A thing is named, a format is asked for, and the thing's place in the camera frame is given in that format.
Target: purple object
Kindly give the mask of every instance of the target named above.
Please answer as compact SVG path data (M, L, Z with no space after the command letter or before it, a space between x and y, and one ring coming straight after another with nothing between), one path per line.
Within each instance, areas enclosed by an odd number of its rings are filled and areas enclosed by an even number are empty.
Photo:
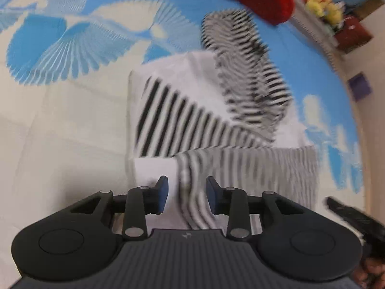
M348 83L353 92L355 101L361 100L372 93L372 89L362 72L349 79Z

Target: bed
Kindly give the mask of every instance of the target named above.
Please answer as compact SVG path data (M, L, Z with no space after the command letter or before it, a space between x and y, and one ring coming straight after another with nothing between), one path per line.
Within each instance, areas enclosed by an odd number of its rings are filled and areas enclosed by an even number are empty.
M205 14L234 0L0 0L0 287L18 272L16 233L101 189L124 193L128 74L201 48ZM328 60L294 26L255 17L320 162L316 210L333 195L364 208L349 97Z

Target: person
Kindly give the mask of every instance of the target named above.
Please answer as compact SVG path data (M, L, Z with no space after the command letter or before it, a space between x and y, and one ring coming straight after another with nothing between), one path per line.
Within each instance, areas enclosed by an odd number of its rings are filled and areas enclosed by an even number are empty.
M352 279L363 289L385 288L385 261L367 258L353 272Z

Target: ribbed black surface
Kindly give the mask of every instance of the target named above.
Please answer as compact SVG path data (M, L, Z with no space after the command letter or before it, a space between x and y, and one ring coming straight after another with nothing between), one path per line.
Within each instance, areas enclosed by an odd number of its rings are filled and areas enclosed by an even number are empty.
M142 242L126 243L111 265L88 278L48 283L28 277L13 289L358 289L344 278L324 284L287 279L268 269L246 243L220 230L155 230Z

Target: black tool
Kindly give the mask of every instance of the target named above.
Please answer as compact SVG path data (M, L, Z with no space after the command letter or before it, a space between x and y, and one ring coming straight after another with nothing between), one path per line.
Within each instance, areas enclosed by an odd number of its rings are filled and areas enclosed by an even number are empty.
M357 288L349 275L362 246L349 229L271 191L252 197L208 177L206 193L212 213L229 216L226 236L148 235L145 215L161 214L166 203L165 176L153 188L101 191L56 212L15 237L22 278L13 288ZM115 213L124 213L121 235L111 231ZM260 235L251 234L250 214L260 214Z

